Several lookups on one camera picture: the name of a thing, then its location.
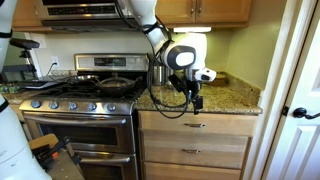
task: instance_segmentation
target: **oven window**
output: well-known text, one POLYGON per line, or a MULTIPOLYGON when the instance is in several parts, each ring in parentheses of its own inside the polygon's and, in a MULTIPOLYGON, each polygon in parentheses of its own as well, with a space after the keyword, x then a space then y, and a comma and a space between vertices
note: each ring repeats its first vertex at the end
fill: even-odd
POLYGON ((53 133, 59 140, 68 136, 73 143, 118 145, 115 128, 47 124, 40 127, 44 135, 53 133))
POLYGON ((120 166, 103 166, 94 164, 81 164, 85 179, 90 180, 122 180, 120 166))

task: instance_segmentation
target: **electrical outlet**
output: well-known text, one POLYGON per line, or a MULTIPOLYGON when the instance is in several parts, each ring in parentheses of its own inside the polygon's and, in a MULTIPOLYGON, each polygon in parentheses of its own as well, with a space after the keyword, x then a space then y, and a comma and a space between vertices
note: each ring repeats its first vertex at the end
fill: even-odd
POLYGON ((58 56, 51 56, 51 60, 52 60, 52 63, 57 63, 56 65, 53 65, 53 67, 60 67, 58 56))

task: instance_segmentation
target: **oven handle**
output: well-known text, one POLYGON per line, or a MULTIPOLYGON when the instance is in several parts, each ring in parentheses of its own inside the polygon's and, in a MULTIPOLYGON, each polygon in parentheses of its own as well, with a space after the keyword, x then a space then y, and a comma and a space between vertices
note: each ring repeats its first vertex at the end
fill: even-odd
POLYGON ((111 159, 96 159, 96 158, 83 158, 80 163, 83 164, 98 164, 98 165, 112 165, 112 164, 125 164, 130 161, 129 156, 112 157, 111 159))
POLYGON ((110 119, 106 121, 101 120, 92 120, 92 121, 79 121, 79 120, 57 120, 48 117, 35 117, 25 115, 26 119, 30 119, 36 122, 44 123, 44 124, 59 124, 59 125, 78 125, 78 126, 87 126, 87 125, 121 125, 125 124, 125 119, 110 119))

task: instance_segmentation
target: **stainless steel stove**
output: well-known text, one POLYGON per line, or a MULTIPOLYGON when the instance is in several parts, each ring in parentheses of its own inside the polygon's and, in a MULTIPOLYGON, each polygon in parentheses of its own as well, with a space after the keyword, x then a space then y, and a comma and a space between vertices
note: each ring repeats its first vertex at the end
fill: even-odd
POLYGON ((68 136, 83 158, 86 179, 139 179, 138 116, 134 104, 146 88, 145 54, 76 54, 78 75, 99 81, 113 73, 137 79, 130 91, 114 96, 95 82, 65 83, 25 100, 20 109, 33 138, 53 133, 68 136))

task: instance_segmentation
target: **white door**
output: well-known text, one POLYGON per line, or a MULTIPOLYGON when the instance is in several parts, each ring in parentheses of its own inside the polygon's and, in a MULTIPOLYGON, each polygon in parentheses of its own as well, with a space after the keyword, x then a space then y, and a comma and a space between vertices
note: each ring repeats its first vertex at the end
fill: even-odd
POLYGON ((267 180, 320 180, 320 117, 295 118, 297 108, 320 113, 320 3, 309 27, 286 106, 263 173, 267 180))

